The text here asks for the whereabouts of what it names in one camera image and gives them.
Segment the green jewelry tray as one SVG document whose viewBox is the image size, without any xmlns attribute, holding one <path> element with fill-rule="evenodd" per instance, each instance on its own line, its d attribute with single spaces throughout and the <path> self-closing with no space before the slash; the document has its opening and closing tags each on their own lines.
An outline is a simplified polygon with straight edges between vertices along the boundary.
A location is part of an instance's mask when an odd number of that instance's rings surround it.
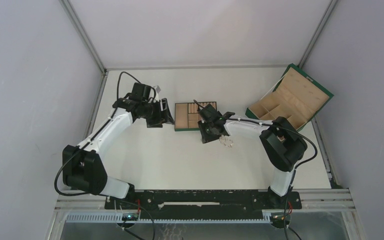
<svg viewBox="0 0 384 240">
<path fill-rule="evenodd" d="M 198 131 L 201 120 L 199 106 L 194 102 L 175 103 L 175 132 Z"/>
</svg>

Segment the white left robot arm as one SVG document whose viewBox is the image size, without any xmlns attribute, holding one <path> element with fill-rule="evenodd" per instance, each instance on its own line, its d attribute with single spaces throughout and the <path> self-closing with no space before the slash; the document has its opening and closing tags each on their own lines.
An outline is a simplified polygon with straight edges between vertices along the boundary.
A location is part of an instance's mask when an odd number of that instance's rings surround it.
<svg viewBox="0 0 384 240">
<path fill-rule="evenodd" d="M 136 82 L 124 97 L 116 95 L 110 115 L 97 130 L 77 145 L 63 149 L 56 178 L 82 194 L 117 198 L 123 208 L 133 207 L 137 196 L 130 189 L 134 186 L 109 176 L 104 158 L 114 141 L 137 119 L 144 119 L 148 128 L 175 123 L 168 100 L 160 98 L 155 87 Z"/>
</svg>

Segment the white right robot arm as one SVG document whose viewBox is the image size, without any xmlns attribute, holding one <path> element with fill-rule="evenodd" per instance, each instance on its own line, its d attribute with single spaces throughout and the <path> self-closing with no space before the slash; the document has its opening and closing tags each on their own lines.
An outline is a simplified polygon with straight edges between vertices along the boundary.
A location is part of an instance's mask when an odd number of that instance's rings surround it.
<svg viewBox="0 0 384 240">
<path fill-rule="evenodd" d="M 287 204 L 296 166 L 308 148 L 304 136 L 282 116 L 274 120 L 256 120 L 239 117 L 233 112 L 221 114 L 212 105 L 198 104 L 197 109 L 201 117 L 198 128 L 204 144 L 228 136 L 260 140 L 274 166 L 273 179 L 268 188 L 269 203 L 275 208 Z"/>
</svg>

